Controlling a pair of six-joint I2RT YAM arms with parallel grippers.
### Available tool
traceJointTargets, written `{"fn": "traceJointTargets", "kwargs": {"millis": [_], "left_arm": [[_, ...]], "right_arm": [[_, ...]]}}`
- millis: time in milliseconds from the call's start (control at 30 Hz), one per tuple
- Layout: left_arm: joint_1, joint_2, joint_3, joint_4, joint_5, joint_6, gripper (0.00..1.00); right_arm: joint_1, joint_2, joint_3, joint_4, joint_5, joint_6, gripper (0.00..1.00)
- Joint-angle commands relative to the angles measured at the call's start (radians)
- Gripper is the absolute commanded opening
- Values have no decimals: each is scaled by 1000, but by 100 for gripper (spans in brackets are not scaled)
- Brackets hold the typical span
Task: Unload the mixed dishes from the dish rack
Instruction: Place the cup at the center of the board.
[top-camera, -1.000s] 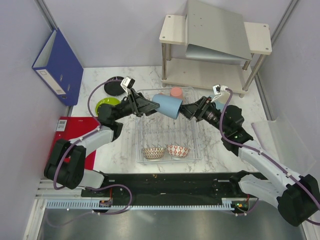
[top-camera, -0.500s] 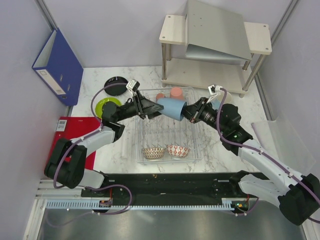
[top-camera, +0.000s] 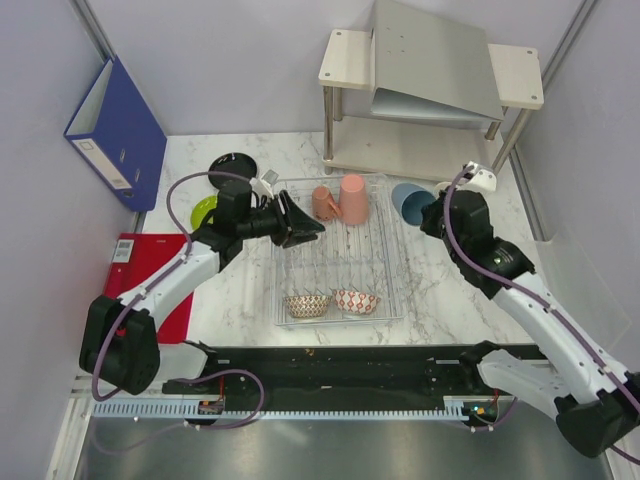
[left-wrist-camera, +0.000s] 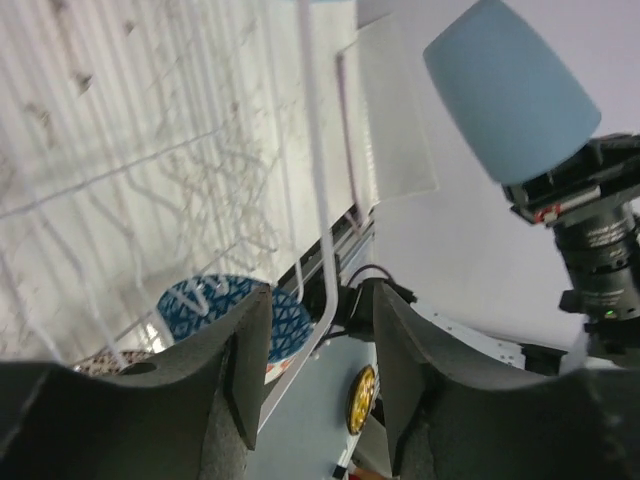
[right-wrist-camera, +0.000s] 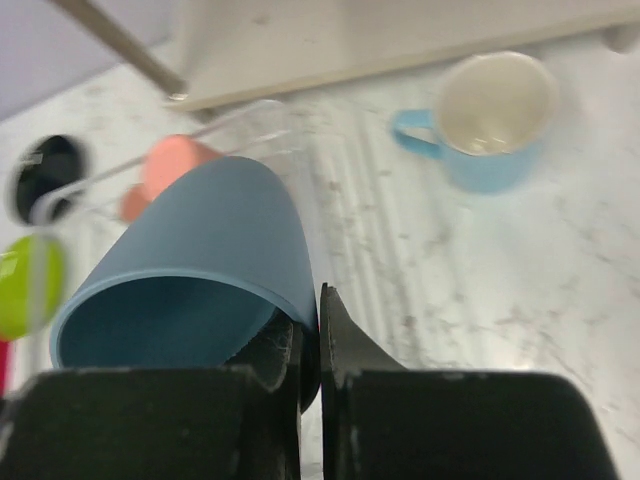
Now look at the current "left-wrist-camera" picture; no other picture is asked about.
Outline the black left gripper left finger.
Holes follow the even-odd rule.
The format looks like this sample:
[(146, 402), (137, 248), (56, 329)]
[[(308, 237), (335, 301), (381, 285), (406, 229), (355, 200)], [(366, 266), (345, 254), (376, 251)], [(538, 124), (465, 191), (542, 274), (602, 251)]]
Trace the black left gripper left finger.
[(5, 479), (240, 479), (256, 446), (272, 322), (261, 287), (115, 376), (1, 366)]

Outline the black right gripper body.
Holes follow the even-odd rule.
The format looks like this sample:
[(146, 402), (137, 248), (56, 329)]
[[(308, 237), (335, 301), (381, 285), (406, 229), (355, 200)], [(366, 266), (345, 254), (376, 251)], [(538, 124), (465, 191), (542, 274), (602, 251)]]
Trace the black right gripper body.
[(531, 225), (575, 225), (639, 197), (639, 136), (590, 139), (560, 166), (504, 185), (511, 211)]

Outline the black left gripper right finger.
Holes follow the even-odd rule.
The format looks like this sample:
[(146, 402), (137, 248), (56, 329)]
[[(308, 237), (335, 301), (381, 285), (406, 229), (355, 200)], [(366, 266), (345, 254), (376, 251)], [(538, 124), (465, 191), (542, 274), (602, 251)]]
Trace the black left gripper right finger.
[(394, 476), (638, 477), (637, 371), (515, 368), (422, 318), (383, 282), (373, 328)]

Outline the light blue tumbler cup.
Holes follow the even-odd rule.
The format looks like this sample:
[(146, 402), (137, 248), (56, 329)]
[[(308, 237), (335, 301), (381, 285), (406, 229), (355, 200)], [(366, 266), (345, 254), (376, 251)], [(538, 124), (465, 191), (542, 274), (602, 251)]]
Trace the light blue tumbler cup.
[(502, 1), (478, 1), (423, 51), (458, 130), (497, 183), (538, 177), (590, 139), (601, 112), (545, 40)]

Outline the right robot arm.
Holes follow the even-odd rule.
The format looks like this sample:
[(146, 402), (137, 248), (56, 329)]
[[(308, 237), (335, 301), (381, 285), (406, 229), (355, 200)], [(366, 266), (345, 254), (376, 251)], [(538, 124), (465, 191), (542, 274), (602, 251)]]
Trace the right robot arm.
[(511, 211), (552, 230), (571, 287), (560, 310), (584, 316), (577, 352), (639, 366), (639, 136), (590, 139), (558, 167), (503, 188)]

